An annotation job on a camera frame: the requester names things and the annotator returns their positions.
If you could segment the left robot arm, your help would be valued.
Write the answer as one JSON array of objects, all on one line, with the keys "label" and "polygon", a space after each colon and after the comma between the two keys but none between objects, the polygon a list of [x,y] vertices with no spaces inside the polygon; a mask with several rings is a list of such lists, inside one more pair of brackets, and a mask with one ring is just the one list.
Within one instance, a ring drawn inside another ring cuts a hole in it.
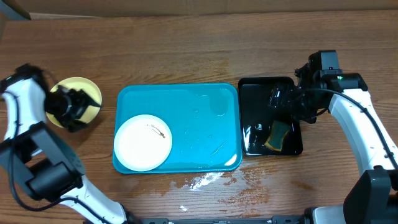
[{"label": "left robot arm", "polygon": [[81,117],[90,107],[101,108],[98,100],[63,85],[51,92],[44,70],[29,63],[1,80],[1,97],[7,106],[1,166],[22,208],[41,212],[64,205],[90,223],[140,222],[89,181],[75,151],[47,126],[46,115],[51,114],[71,133],[87,127]]}]

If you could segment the green yellow sponge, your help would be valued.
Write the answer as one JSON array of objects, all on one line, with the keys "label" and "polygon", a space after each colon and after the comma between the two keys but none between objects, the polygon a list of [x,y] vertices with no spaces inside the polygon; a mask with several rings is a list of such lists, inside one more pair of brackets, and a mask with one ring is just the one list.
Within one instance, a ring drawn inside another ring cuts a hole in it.
[{"label": "green yellow sponge", "polygon": [[290,131],[290,125],[275,120],[273,122],[271,132],[269,137],[267,138],[264,146],[277,152],[281,152],[283,148],[283,143],[286,135],[288,135]]}]

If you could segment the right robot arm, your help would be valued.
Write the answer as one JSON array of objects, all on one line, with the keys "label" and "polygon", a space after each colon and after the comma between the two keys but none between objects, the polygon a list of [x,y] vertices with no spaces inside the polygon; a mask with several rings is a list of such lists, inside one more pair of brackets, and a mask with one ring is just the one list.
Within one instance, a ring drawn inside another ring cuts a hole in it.
[{"label": "right robot arm", "polygon": [[314,123],[327,110],[341,126],[358,164],[360,178],[341,205],[309,208],[302,223],[397,223],[397,146],[381,123],[368,86],[358,73],[317,71],[294,85],[287,77],[273,84],[271,107]]}]

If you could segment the white plate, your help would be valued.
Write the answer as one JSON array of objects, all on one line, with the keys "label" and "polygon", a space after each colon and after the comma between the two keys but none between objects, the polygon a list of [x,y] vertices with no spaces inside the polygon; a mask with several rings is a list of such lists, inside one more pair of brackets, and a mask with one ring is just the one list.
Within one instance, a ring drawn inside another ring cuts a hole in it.
[{"label": "white plate", "polygon": [[125,121],[116,131],[114,153],[125,168],[146,172],[160,166],[172,150],[169,126],[160,118],[141,114]]}]

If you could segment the yellow-green plate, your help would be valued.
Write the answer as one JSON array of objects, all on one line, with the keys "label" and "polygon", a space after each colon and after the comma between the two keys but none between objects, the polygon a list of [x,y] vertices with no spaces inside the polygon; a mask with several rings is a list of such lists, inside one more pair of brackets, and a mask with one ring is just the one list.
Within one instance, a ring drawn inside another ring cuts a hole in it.
[{"label": "yellow-green plate", "polygon": [[[98,86],[91,80],[83,77],[71,77],[58,82],[49,92],[54,92],[58,85],[65,86],[68,89],[84,90],[89,94],[97,103],[102,106],[102,94]],[[80,121],[89,124],[99,113],[100,108],[88,106]],[[63,128],[60,123],[54,118],[52,114],[46,112],[48,119],[56,126]]]}]

